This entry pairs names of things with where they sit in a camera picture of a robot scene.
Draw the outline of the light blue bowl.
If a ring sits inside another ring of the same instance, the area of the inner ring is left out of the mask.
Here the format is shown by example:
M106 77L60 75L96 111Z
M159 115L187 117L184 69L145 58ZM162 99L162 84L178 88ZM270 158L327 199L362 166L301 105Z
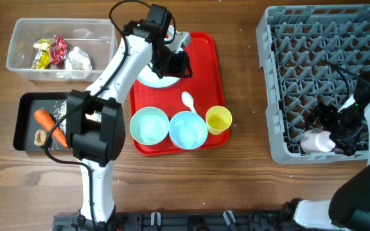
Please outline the light blue bowl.
M171 118L169 135L176 147L182 150L195 150L206 142L208 130L205 120L198 114L182 111Z

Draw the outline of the white rice pile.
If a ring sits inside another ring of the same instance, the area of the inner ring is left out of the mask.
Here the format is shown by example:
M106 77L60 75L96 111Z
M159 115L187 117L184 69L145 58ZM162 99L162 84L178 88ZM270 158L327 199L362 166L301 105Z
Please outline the white rice pile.
M67 113L67 103L66 100L58 100L55 102L53 106L53 117L55 118L55 121L59 120L61 117L63 117ZM86 114L85 115L86 119L96 121L96 122L101 122L101 113L94 111L93 114ZM66 134L66 120L64 120L60 125L59 125L60 130L62 133L65 135Z

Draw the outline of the red serving tray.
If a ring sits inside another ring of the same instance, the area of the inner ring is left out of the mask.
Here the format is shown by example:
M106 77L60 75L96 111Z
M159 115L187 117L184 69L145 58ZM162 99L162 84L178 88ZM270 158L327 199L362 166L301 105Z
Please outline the red serving tray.
M129 92L132 115L144 107L157 107L168 117L173 117L189 109L181 99L184 91L193 97L195 109L201 117L205 117L213 106L225 106L215 42L204 32L191 32L190 35L191 42L184 50L189 55L193 76L179 78L164 88L152 88L136 80Z

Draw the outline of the light blue plate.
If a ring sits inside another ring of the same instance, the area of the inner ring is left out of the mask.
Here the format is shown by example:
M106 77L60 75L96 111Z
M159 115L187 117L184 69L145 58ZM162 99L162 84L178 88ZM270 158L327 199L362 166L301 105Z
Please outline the light blue plate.
M147 87L160 89L169 87L174 83L177 83L179 81L179 78L164 76L160 79L149 66L146 66L139 73L137 80Z

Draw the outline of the brown food scrap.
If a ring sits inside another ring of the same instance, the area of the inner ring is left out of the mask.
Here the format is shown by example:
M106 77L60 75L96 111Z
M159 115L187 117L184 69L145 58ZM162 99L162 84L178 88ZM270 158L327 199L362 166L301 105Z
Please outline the brown food scrap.
M45 130L37 130L35 132L34 145L44 146L48 133Z

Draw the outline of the yellow foil wrapper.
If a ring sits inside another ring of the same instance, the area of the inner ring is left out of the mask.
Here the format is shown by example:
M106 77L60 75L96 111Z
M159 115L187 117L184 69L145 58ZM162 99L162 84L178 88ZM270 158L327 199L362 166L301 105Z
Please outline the yellow foil wrapper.
M45 69L50 63L48 48L50 47L49 39L43 38L36 41L33 47L37 50L35 58L31 63L31 69Z

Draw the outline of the black waste tray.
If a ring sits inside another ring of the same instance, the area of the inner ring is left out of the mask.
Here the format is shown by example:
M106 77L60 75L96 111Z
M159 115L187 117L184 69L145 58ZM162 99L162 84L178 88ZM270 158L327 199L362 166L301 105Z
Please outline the black waste tray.
M24 94L19 102L13 147L18 151L25 151L27 153L44 153L42 147L36 146L33 143L35 132L44 129L34 118L34 113L38 109L43 109L56 122L53 117L53 106L58 100L66 100L68 95L68 92L29 92Z

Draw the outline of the yellow plastic cup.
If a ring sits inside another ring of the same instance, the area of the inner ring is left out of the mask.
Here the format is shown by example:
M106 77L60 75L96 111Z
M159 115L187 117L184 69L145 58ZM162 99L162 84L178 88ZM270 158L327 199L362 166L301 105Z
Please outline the yellow plastic cup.
M221 134L231 126L232 121L232 114L226 107L217 105L206 112L206 124L210 134Z

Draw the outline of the white napkin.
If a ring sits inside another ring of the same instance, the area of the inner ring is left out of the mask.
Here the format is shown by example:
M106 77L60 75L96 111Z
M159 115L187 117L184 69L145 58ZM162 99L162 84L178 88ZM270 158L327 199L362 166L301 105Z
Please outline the white napkin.
M64 60L65 71L58 72L56 77L65 80L84 80L90 75L93 67L89 55L79 47L74 47Z

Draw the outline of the white plastic spoon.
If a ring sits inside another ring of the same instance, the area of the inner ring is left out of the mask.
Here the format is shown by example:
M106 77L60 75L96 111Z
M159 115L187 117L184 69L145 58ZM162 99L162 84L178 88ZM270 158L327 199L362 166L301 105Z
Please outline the white plastic spoon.
M195 107L194 107L194 99L193 97L191 96L191 94L189 92L186 92L184 91L182 94L181 94L181 99L182 99L182 102L185 106L187 106L193 113L197 113Z

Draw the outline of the grey dishwasher rack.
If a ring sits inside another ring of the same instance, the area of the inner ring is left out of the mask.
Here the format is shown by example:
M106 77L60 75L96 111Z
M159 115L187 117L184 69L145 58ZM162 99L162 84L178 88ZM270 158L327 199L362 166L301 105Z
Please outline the grey dishwasher rack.
M305 153L305 120L319 103L340 108L355 74L370 71L370 4L271 6L256 28L265 74L271 156L278 164L347 161L340 149Z

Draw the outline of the red snack wrapper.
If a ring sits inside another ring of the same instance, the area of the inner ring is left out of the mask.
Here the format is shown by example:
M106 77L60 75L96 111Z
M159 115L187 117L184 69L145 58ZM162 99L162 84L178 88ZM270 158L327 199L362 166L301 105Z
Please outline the red snack wrapper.
M47 50L50 57L50 64L61 64L67 54L67 42L58 35L55 36L54 43L52 43Z

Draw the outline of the mint green bowl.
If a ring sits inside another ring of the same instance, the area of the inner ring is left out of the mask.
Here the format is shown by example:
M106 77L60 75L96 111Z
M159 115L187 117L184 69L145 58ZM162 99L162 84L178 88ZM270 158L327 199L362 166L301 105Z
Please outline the mint green bowl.
M168 116L159 108L144 107L130 120L130 133L135 141L146 146L162 142L169 130Z

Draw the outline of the orange carrot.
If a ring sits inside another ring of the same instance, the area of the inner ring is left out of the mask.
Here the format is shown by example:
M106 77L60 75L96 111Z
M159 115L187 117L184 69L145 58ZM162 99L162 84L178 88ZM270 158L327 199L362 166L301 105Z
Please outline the orange carrot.
M55 123L54 120L52 119L51 115L43 110L43 109L38 109L34 113L34 118L36 121L42 125L48 132L54 127ZM66 137L60 130L60 128L56 128L53 132L53 137L61 144L63 147L67 148L67 142L66 142Z

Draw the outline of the pink plastic cup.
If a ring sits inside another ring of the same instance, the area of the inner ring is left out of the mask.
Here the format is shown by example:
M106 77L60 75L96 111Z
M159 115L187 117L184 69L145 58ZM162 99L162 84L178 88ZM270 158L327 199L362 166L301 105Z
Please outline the pink plastic cup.
M305 153L331 152L336 144L330 139L331 133L324 130L307 130L300 141Z

